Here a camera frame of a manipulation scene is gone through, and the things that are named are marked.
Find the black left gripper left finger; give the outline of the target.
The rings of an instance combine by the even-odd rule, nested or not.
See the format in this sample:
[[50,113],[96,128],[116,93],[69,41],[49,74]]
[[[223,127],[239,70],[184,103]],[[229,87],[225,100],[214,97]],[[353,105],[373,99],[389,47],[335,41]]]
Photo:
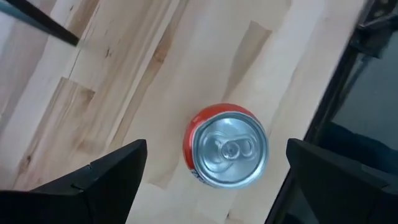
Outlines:
[[29,191],[1,191],[1,223],[125,223],[142,180],[138,139]]

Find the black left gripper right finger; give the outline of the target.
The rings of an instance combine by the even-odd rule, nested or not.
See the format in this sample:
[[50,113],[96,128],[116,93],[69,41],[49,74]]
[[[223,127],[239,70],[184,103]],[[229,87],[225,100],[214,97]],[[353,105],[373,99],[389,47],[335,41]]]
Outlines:
[[290,138],[286,156],[320,223],[397,223],[397,176]]

